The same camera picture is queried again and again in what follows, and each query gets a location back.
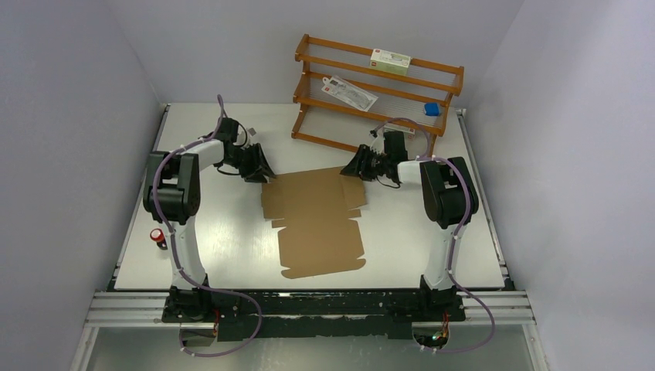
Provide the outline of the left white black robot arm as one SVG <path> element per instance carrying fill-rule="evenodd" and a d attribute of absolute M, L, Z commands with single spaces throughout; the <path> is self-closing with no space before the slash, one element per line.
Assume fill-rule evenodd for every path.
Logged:
<path fill-rule="evenodd" d="M 266 183 L 275 178 L 256 131 L 237 120 L 221 117 L 209 134 L 174 151 L 153 151 L 148 156 L 144 209 L 158 227 L 150 238 L 167 250 L 172 280 L 165 314 L 201 322 L 209 318 L 214 300 L 202 265 L 195 216 L 201 203 L 200 173 L 228 165 L 248 183 Z"/>

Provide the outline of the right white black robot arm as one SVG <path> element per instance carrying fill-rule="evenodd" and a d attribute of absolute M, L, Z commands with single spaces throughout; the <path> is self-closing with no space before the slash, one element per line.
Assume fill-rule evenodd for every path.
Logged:
<path fill-rule="evenodd" d="M 418 297 L 416 307 L 424 319 L 437 319 L 447 305 L 455 302 L 461 288 L 456 280 L 456 260 L 463 232 L 479 209 L 479 198 L 465 160 L 435 156 L 411 159 L 403 133 L 387 131 L 382 134 L 381 150 L 374 145 L 359 145 L 340 174 L 368 182 L 386 177 L 395 188 L 420 186 L 426 216 L 442 230 L 443 239 L 430 244 L 419 282 L 423 294 Z"/>

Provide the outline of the brown cardboard box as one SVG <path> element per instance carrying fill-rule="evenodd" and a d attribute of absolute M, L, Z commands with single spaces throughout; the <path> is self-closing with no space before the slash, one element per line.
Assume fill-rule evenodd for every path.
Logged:
<path fill-rule="evenodd" d="M 277 228 L 281 274 L 289 279 L 365 266 L 357 218 L 365 186 L 338 167 L 278 175 L 262 185 L 263 217 Z"/>

